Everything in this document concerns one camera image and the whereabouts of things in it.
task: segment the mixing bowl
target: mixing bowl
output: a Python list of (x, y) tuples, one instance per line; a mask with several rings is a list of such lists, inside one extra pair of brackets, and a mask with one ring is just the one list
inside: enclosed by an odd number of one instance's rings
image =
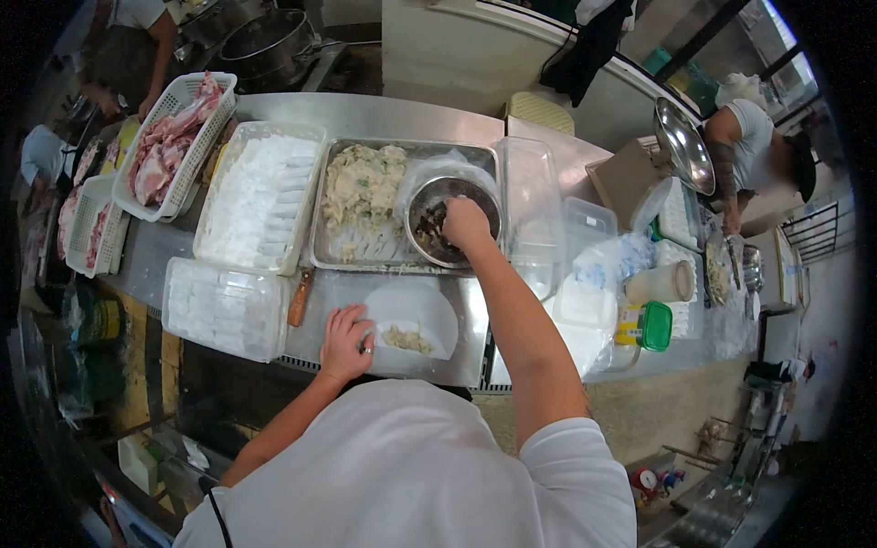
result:
[(490, 235), (494, 239), (499, 239), (503, 229), (496, 199), (478, 183), (448, 176), (435, 177), (425, 182), (415, 190), (414, 197), (405, 207), (405, 234), (420, 254), (445, 268), (469, 266), (469, 261), (460, 249), (448, 243), (440, 234), (446, 213), (445, 199), (457, 196), (471, 198), (478, 204), (487, 215)]

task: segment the white plastic basket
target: white plastic basket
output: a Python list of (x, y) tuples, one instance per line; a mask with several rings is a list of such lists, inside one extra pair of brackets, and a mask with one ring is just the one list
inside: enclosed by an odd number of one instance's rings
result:
[(131, 172), (136, 156), (137, 145), (143, 132), (152, 122), (166, 114), (174, 115), (194, 102), (195, 93), (198, 91), (205, 73), (195, 72), (189, 75), (178, 76), (173, 82), (170, 82), (170, 85), (164, 90), (158, 102), (149, 112), (149, 116), (146, 117), (140, 129), (137, 130), (137, 135), (131, 143), (129, 153), (125, 155), (122, 166), (117, 171), (116, 180), (112, 187), (113, 201), (136, 218), (154, 223), (163, 217), (176, 217), (186, 200), (186, 195), (189, 193), (192, 183), (195, 181), (198, 170), (201, 169), (202, 164), (207, 159), (210, 148), (216, 142), (219, 133), (225, 127), (225, 123), (234, 114), (237, 104), (234, 87), (238, 84), (238, 77), (222, 72), (211, 74), (216, 78), (219, 88), (223, 90), (223, 94), (219, 98), (219, 106), (198, 131), (192, 146), (182, 159), (179, 169), (176, 170), (174, 179), (169, 183), (168, 194), (165, 196), (161, 206), (146, 207), (141, 205), (128, 187), (128, 174)]
[[(107, 174), (85, 180), (72, 226), (67, 231), (64, 242), (67, 266), (89, 278), (94, 278), (96, 274), (115, 274), (122, 259), (122, 248), (125, 246), (125, 234), (128, 232), (131, 216), (113, 203), (112, 187), (115, 178), (116, 174)], [(110, 204), (110, 211), (103, 222), (103, 232), (97, 242), (95, 265), (88, 268), (86, 257), (89, 253), (91, 231), (97, 223), (97, 214), (107, 203)]]
[[(246, 148), (247, 142), (254, 139), (264, 139), (272, 135), (294, 137), (297, 139), (312, 141), (317, 144), (317, 152), (314, 156), (314, 164), (310, 170), (307, 187), (304, 189), (301, 209), (296, 217), (294, 227), (289, 231), (289, 241), (285, 256), (275, 267), (248, 267), (235, 263), (221, 255), (212, 256), (204, 252), (204, 242), (210, 237), (208, 232), (212, 205), (217, 200), (223, 187), (234, 190), (234, 185), (241, 184), (229, 177), (229, 172), (234, 163), (240, 158)], [(326, 149), (326, 130), (318, 125), (300, 124), (297, 122), (243, 122), (235, 130), (229, 140), (225, 151), (219, 159), (204, 206), (201, 209), (201, 218), (198, 220), (198, 228), (195, 239), (192, 242), (192, 253), (197, 259), (207, 260), (224, 267), (238, 269), (242, 272), (250, 272), (265, 275), (291, 276), (298, 267), (298, 258), (304, 244), (304, 237), (310, 227), (311, 213), (314, 210), (314, 200), (317, 194), (317, 186), (320, 178), (322, 158)]]

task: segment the finger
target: finger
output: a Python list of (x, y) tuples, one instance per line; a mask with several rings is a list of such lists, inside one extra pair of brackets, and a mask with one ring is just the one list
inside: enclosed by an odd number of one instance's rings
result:
[(344, 316), (354, 307), (355, 304), (348, 304), (343, 309), (339, 310), (338, 314), (335, 315), (335, 318), (332, 319), (332, 332), (338, 331), (341, 328), (341, 322), (344, 320)]
[(353, 324), (353, 327), (350, 329), (351, 340), (354, 342), (360, 342), (363, 333), (368, 331), (371, 327), (374, 326), (374, 320), (361, 320)]
[(338, 307), (332, 309), (332, 312), (329, 313), (329, 317), (326, 318), (326, 338), (329, 338), (329, 334), (332, 333), (332, 324), (335, 321), (335, 317), (338, 315)]
[(356, 321), (356, 318), (362, 314), (362, 312), (366, 309), (365, 304), (357, 304), (352, 307), (347, 307), (347, 310), (344, 311), (344, 316), (341, 318), (339, 329), (342, 333), (348, 333), (350, 328), (353, 327), (353, 322)]
[[(365, 352), (367, 348), (370, 348), (371, 352)], [(363, 371), (365, 371), (372, 366), (372, 358), (374, 357), (374, 333), (368, 333), (366, 335), (366, 339), (362, 341), (362, 350), (363, 352), (360, 354), (360, 365), (362, 366)]]

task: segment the green lid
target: green lid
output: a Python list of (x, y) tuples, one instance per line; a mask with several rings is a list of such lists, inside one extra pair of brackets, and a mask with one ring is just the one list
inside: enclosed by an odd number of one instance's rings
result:
[(649, 301), (640, 312), (638, 327), (643, 330), (637, 343), (652, 352), (664, 352), (670, 346), (673, 331), (673, 312), (663, 302)]

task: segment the white t-shirt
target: white t-shirt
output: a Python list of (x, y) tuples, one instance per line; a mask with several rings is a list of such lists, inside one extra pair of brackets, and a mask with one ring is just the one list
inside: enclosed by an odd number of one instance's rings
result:
[(773, 180), (767, 163), (767, 148), (774, 136), (774, 121), (748, 99), (734, 99), (725, 105), (740, 124), (743, 138), (734, 143), (734, 185), (739, 190), (758, 190)]
[(797, 381), (804, 375), (804, 369), (807, 368), (807, 362), (803, 359), (792, 358), (782, 362), (782, 373), (788, 373), (793, 381)]
[(33, 128), (25, 138), (21, 149), (21, 174), (29, 186), (33, 180), (41, 177), (53, 187), (61, 172), (68, 177), (73, 176), (73, 160), (75, 146), (58, 137), (52, 130), (40, 124)]
[[(95, 7), (95, 0), (86, 0), (55, 44), (55, 53), (60, 56), (69, 55), (76, 72), (85, 69), (80, 50), (89, 34)], [(146, 30), (159, 20), (164, 10), (162, 0), (114, 0), (106, 28), (122, 25)]]
[[(473, 404), (423, 381), (342, 395), (234, 488), (214, 488), (236, 548), (636, 546), (624, 468), (591, 419), (500, 451)], [(225, 546), (207, 497), (175, 548)]]

